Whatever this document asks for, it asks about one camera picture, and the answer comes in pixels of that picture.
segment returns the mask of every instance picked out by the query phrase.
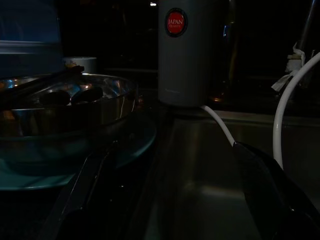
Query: stainless steel bowl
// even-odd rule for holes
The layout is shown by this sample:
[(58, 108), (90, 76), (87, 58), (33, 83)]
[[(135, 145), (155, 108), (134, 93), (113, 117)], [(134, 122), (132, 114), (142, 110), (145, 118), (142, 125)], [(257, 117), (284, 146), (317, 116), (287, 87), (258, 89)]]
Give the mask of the stainless steel bowl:
[[(0, 80), (0, 91), (41, 76)], [(92, 102), (43, 105), (41, 96), (65, 91), (72, 99), (79, 91), (101, 88)], [(0, 112), (0, 159), (10, 163), (43, 164), (68, 161), (88, 154), (114, 138), (135, 106), (137, 85), (116, 76), (87, 74), (37, 92)]]

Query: chopsticks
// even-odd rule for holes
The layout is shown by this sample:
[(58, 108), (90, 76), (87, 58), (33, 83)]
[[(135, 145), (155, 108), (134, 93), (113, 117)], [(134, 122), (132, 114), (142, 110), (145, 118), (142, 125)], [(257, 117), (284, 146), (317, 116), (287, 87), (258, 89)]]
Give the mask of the chopsticks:
[(63, 71), (55, 72), (51, 75), (38, 78), (36, 80), (21, 84), (19, 86), (8, 88), (0, 92), (0, 111), (10, 110), (22, 99), (35, 94), (41, 90), (63, 81), (67, 78), (80, 75), (85, 68), (83, 66), (74, 66)]

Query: dark background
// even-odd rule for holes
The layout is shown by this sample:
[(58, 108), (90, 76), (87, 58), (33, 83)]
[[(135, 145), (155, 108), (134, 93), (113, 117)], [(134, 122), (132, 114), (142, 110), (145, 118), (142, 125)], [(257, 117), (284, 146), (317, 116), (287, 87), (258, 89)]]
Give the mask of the dark background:
[[(158, 68), (158, 7), (150, 0), (57, 0), (65, 56), (98, 57), (99, 69)], [(225, 37), (222, 82), (257, 85), (264, 91), (285, 73), (287, 55), (300, 38), (311, 0), (235, 0), (225, 16), (234, 21)], [(319, 4), (306, 55), (319, 48)], [(230, 61), (234, 57), (231, 69)]]

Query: red label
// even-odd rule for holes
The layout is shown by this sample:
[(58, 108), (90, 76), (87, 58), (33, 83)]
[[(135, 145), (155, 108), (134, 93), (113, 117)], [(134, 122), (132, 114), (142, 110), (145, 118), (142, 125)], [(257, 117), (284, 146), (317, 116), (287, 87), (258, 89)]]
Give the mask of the red label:
[(171, 34), (180, 34), (185, 27), (185, 18), (180, 12), (171, 12), (166, 20), (166, 27)]

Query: sink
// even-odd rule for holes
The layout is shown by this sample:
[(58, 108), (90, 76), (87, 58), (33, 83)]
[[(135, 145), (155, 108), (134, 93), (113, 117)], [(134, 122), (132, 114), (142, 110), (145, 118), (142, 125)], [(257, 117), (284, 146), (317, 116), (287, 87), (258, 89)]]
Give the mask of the sink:
[[(272, 156), (272, 115), (217, 111), (234, 139)], [(320, 119), (285, 117), (283, 166), (320, 209)], [(150, 219), (164, 240), (259, 240), (231, 146), (205, 112), (175, 114), (159, 146)], [(145, 235), (145, 239), (155, 239)]]

